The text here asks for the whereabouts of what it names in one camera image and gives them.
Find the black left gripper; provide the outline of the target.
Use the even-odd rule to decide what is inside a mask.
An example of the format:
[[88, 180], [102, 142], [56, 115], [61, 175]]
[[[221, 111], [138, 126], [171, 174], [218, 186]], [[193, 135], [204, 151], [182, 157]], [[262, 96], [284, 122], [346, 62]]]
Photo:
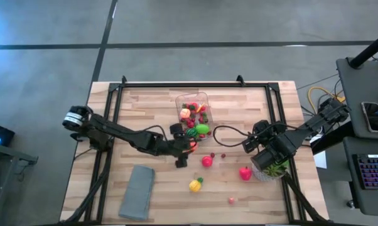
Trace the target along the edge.
[[176, 158], [176, 168], [187, 167], [188, 155], [196, 151], [196, 149], [190, 149], [190, 144], [197, 144], [197, 141], [190, 140], [184, 134], [174, 135], [173, 140], [166, 142], [165, 153]]

